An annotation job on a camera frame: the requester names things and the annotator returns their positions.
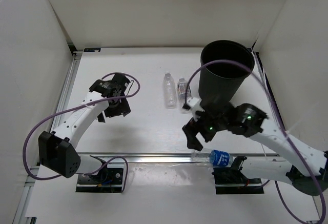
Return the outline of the clear unlabelled plastic bottle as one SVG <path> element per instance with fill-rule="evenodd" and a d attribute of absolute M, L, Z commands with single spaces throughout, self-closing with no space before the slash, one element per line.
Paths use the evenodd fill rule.
<path fill-rule="evenodd" d="M 165 107 L 173 109 L 177 104 L 175 82 L 170 72 L 166 72 L 163 78 L 163 94 Z"/>

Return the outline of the clear bottle with blue label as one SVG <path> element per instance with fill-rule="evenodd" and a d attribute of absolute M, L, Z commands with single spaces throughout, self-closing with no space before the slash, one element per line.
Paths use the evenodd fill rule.
<path fill-rule="evenodd" d="M 191 154 L 191 160 L 202 164 L 211 164 L 215 167 L 229 167 L 234 161 L 234 157 L 228 152 L 203 149 L 202 151 L 194 150 Z"/>

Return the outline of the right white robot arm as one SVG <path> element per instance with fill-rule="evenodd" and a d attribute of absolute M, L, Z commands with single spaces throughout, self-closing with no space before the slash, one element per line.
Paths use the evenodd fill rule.
<path fill-rule="evenodd" d="M 233 106 L 226 101 L 188 98 L 183 109 L 192 118 L 183 126 L 187 147 L 195 151 L 199 162 L 213 165 L 218 184 L 246 184 L 258 178 L 292 185 L 298 191 L 318 196 L 327 190 L 327 152 L 319 151 L 292 135 L 287 135 L 267 116 L 251 104 Z M 256 141 L 275 151 L 282 160 L 252 160 L 246 156 L 212 149 L 203 151 L 197 139 L 201 134 L 210 142 L 217 132 L 229 131 Z"/>

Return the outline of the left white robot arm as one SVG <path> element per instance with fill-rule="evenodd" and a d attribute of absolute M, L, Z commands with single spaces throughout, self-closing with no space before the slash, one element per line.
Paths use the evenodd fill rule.
<path fill-rule="evenodd" d="M 81 109 L 73 111 L 52 132 L 44 131 L 39 136 L 40 164 L 66 178 L 76 174 L 81 165 L 81 157 L 75 148 L 90 125 L 95 120 L 104 123 L 106 117 L 126 116 L 131 112 L 126 98 L 89 103 L 124 96 L 129 83 L 130 80 L 120 73 L 114 74 L 111 80 L 96 80 L 81 103 Z"/>

